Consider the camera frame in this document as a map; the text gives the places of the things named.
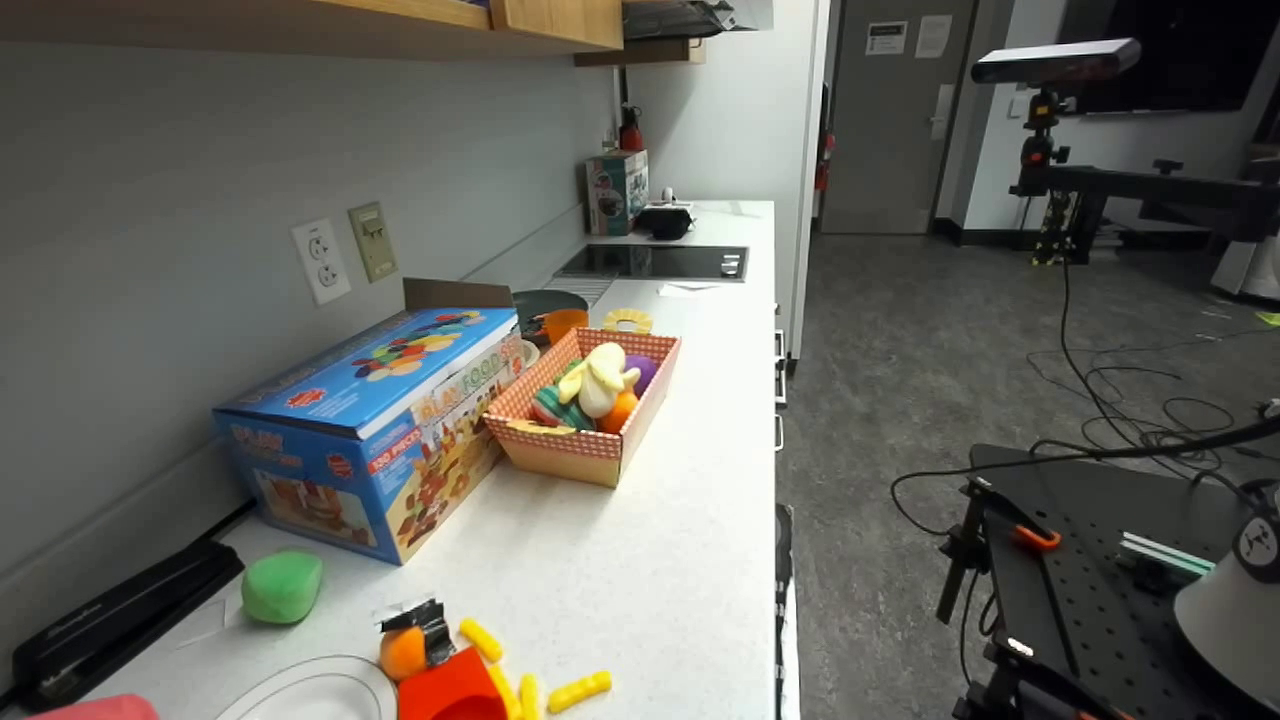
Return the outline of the wooden upper cabinet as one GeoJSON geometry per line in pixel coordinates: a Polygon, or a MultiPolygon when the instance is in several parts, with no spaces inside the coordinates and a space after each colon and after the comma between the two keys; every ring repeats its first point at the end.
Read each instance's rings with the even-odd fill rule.
{"type": "Polygon", "coordinates": [[[391,61],[570,58],[623,45],[623,0],[0,0],[0,39],[391,61]]]}

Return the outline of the purple toy fruit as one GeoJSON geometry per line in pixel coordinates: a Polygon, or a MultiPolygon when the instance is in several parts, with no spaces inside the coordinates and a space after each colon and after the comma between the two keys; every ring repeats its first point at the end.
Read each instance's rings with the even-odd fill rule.
{"type": "Polygon", "coordinates": [[[628,369],[635,369],[640,375],[635,375],[635,395],[643,395],[646,391],[646,384],[650,384],[650,375],[654,375],[654,361],[650,355],[628,355],[628,369]]]}

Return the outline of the orange toy fruit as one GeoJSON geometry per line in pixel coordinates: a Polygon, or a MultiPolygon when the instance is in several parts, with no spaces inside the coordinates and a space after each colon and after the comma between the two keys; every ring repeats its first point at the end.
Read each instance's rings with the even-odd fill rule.
{"type": "Polygon", "coordinates": [[[596,419],[599,431],[619,431],[635,413],[635,391],[619,391],[615,405],[596,419]]]}

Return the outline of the yellow toy banana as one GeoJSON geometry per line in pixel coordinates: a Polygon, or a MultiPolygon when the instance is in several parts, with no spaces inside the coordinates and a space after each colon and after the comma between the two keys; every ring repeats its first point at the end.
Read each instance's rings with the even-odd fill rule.
{"type": "Polygon", "coordinates": [[[585,415],[599,419],[619,391],[632,391],[635,375],[619,345],[596,345],[555,379],[555,395],[576,401],[585,415]]]}

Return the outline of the red checkered cardboard tray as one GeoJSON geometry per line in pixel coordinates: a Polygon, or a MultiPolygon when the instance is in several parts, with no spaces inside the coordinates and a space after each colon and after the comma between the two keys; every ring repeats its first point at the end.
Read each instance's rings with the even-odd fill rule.
{"type": "Polygon", "coordinates": [[[488,405],[488,431],[521,467],[615,483],[677,364],[677,337],[570,330],[488,405]]]}

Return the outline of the orange plastic cup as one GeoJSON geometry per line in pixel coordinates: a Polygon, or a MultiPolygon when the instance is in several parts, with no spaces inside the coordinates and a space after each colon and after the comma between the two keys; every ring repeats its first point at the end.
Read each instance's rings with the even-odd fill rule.
{"type": "Polygon", "coordinates": [[[538,322],[543,347],[551,347],[570,330],[585,330],[587,314],[585,310],[555,310],[555,314],[538,314],[535,322],[538,322]]]}

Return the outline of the green toy vegetable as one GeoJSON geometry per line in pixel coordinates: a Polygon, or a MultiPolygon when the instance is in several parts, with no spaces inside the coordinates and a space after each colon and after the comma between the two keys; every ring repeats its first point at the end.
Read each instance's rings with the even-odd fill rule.
{"type": "Polygon", "coordinates": [[[566,423],[566,429],[596,429],[590,415],[585,415],[576,401],[561,401],[551,384],[543,384],[531,395],[531,410],[548,413],[555,423],[566,423]]]}

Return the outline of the black induction cooktop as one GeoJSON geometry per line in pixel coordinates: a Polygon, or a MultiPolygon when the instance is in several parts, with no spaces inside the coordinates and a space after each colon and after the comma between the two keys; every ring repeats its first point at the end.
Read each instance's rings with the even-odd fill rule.
{"type": "Polygon", "coordinates": [[[611,282],[738,282],[747,253],[733,246],[587,246],[564,278],[611,282]]]}

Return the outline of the dark grey round tray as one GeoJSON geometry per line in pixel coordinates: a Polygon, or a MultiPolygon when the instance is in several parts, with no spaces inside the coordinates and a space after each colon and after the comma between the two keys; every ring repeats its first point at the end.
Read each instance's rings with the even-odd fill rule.
{"type": "Polygon", "coordinates": [[[535,342],[551,324],[585,322],[587,300],[561,288],[524,288],[510,298],[510,310],[521,315],[521,334],[535,342]]]}

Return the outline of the black small bowl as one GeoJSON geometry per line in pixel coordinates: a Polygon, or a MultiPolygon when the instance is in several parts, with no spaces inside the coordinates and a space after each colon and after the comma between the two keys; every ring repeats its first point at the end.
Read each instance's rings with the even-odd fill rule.
{"type": "Polygon", "coordinates": [[[693,214],[680,206],[643,210],[632,230],[646,240],[685,240],[693,230],[693,214]]]}

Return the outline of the green white carton box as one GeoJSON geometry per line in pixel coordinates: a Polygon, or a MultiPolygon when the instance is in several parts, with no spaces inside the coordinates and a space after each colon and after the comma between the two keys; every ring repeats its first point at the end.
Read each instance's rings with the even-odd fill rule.
{"type": "Polygon", "coordinates": [[[585,230],[590,238],[628,238],[635,214],[646,206],[646,156],[599,152],[578,164],[585,230]]]}

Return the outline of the blue toy food box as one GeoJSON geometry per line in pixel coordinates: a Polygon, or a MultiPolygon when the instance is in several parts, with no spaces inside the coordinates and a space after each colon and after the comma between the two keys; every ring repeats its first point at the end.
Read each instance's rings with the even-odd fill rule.
{"type": "Polygon", "coordinates": [[[482,413],[524,369],[510,310],[424,310],[212,419],[273,526],[403,563],[498,459],[482,413]]]}

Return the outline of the yellow toy fry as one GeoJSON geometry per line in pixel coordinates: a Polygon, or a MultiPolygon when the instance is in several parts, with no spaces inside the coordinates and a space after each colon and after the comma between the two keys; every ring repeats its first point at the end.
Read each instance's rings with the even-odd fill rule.
{"type": "Polygon", "coordinates": [[[611,694],[611,685],[615,685],[611,674],[587,674],[578,680],[566,680],[548,698],[548,714],[561,717],[585,701],[611,694]]]}

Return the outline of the red toy fries box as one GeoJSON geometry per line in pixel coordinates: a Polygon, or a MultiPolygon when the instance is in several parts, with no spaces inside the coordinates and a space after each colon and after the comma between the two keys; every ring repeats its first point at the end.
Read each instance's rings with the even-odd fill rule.
{"type": "Polygon", "coordinates": [[[455,651],[394,685],[394,720],[509,720],[509,701],[477,651],[455,651]]]}

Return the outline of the orange toy ball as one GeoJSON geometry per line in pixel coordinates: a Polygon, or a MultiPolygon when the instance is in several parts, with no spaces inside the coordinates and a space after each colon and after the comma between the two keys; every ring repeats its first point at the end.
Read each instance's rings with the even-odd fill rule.
{"type": "Polygon", "coordinates": [[[378,668],[386,680],[407,680],[427,668],[427,642],[419,627],[400,627],[378,642],[378,668]]]}

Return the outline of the clear round plate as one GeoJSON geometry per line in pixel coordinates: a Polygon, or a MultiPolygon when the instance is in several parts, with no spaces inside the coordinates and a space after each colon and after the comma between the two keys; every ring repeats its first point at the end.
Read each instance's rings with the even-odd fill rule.
{"type": "Polygon", "coordinates": [[[321,655],[259,680],[216,720],[394,720],[394,690],[359,655],[321,655]]]}

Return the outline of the black perforated robot table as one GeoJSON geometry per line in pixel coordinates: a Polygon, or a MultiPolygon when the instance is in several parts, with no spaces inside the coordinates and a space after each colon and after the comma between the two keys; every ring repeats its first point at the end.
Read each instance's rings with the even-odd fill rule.
{"type": "Polygon", "coordinates": [[[1274,493],[974,444],[948,622],[990,577],[956,720],[1274,720],[1274,493]]]}

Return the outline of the pink folded cloth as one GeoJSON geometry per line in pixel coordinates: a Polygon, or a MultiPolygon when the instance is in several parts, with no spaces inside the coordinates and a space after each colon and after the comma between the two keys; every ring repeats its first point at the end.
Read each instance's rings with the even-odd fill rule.
{"type": "Polygon", "coordinates": [[[35,714],[28,720],[160,720],[160,714],[143,698],[99,698],[99,701],[35,714]]]}

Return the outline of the black stapler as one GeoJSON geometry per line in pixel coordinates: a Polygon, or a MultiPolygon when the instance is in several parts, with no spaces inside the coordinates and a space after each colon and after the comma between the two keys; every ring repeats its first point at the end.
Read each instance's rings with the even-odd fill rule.
{"type": "Polygon", "coordinates": [[[238,571],[227,545],[200,541],[118,581],[11,651],[11,701],[47,714],[86,698],[238,571]]]}

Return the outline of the beige wall switch plate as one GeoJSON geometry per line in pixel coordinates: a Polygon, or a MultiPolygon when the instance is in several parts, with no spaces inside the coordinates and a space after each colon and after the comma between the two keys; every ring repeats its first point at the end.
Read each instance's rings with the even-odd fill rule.
{"type": "Polygon", "coordinates": [[[347,225],[352,225],[352,238],[357,238],[357,247],[359,247],[362,278],[366,282],[391,278],[394,273],[394,247],[391,247],[391,238],[386,238],[378,206],[357,206],[347,214],[347,225]]]}

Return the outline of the white wall outlet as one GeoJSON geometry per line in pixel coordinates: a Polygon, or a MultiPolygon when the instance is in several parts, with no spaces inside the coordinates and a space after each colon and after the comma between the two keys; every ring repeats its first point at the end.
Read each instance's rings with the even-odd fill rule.
{"type": "Polygon", "coordinates": [[[329,221],[296,225],[291,246],[314,303],[332,303],[352,293],[347,263],[329,221]]]}

